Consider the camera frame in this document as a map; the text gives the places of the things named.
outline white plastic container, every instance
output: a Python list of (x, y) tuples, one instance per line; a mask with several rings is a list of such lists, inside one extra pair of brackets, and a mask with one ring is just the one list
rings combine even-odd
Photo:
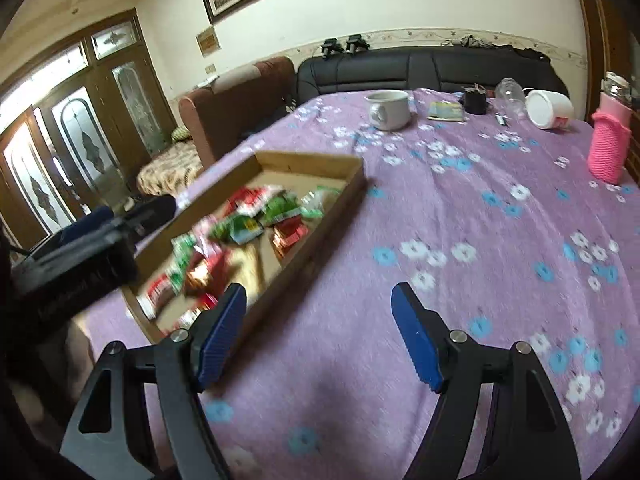
[(566, 128), (574, 118), (574, 105), (559, 92), (532, 90), (527, 96), (527, 115), (541, 130)]

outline cardboard box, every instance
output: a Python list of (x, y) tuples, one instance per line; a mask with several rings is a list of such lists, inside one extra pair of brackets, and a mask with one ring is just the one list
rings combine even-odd
[[(295, 192), (299, 198), (317, 186), (335, 187), (341, 192), (320, 223), (297, 243), (281, 262), (274, 254), (266, 234), (250, 242), (253, 245), (246, 250), (249, 253), (257, 251), (260, 254), (259, 270), (264, 286), (262, 293), (247, 310), (236, 346), (274, 306), (274, 300), (286, 290), (287, 285), (303, 269), (329, 232), (340, 225), (341, 219), (345, 216), (347, 218), (352, 216), (346, 214), (347, 209), (350, 205), (355, 206), (358, 203), (357, 199), (366, 188), (366, 179), (362, 159), (345, 155), (258, 152), (233, 168), (167, 224), (136, 256), (140, 276), (137, 282), (123, 287), (122, 291), (129, 311), (151, 343), (158, 343), (164, 337), (163, 331), (169, 330), (196, 301), (179, 296), (154, 321), (147, 319), (138, 303), (137, 296), (166, 269), (172, 254), (172, 238), (190, 231), (193, 224), (203, 216), (222, 210), (228, 197), (240, 187), (257, 187), (265, 184), (284, 186), (287, 190)], [(242, 283), (242, 276), (236, 274), (236, 280)]]

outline door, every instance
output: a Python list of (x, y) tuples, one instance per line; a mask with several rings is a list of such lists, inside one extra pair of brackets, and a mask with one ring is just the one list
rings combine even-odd
[(114, 115), (125, 139), (137, 137), (148, 155), (140, 167), (170, 144), (174, 119), (160, 93), (143, 45), (132, 46), (98, 62), (100, 98)]
[(31, 109), (21, 114), (0, 137), (2, 217), (25, 248), (71, 225), (82, 215), (68, 190), (50, 176), (47, 166), (52, 161), (43, 152), (42, 142)]
[(63, 82), (38, 107), (63, 169), (84, 203), (90, 209), (101, 203), (121, 209), (130, 196), (127, 178), (139, 170), (130, 162), (144, 148), (125, 145), (95, 91), (92, 74), (79, 73)]

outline silver bolt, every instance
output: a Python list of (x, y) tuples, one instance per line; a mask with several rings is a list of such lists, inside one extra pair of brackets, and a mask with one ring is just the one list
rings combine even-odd
[(467, 338), (466, 333), (463, 332), (462, 330), (452, 330), (449, 333), (449, 337), (454, 343), (463, 343), (466, 341), (466, 338)]
[(109, 355), (116, 355), (117, 353), (124, 350), (124, 345), (121, 341), (111, 341), (107, 345), (106, 350)]
[(516, 343), (516, 350), (521, 354), (528, 354), (531, 352), (531, 345), (526, 341), (518, 341)]
[(171, 332), (171, 335), (169, 337), (174, 343), (179, 343), (180, 341), (184, 341), (189, 337), (189, 331), (183, 328), (179, 328), (178, 330), (174, 330), (173, 332)]

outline pink knitted bottle sleeve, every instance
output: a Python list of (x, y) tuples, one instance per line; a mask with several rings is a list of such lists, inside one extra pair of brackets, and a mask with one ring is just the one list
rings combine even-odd
[(589, 171), (608, 184), (617, 184), (625, 165), (631, 130), (609, 114), (597, 110), (587, 164)]

